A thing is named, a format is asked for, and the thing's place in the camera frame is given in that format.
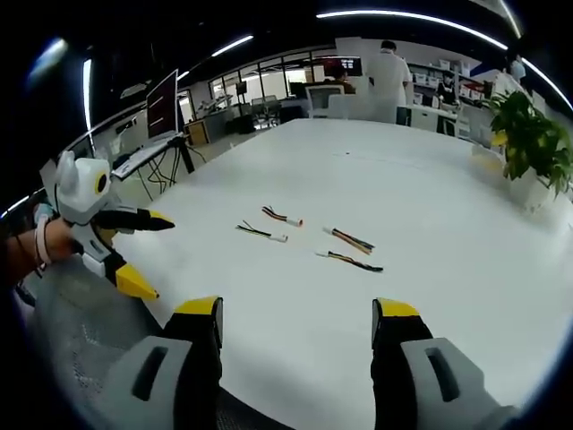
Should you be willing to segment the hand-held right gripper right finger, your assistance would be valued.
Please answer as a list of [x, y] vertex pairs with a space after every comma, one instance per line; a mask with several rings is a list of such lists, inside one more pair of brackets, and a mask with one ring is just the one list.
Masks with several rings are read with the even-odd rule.
[[371, 378], [376, 429], [504, 429], [517, 408], [485, 389], [484, 374], [411, 305], [372, 301]]

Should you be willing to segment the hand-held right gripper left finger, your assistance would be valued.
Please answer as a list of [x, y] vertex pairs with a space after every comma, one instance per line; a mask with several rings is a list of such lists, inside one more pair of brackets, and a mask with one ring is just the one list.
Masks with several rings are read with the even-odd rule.
[[178, 306], [110, 368], [106, 419], [113, 429], [215, 429], [220, 393], [223, 298]]

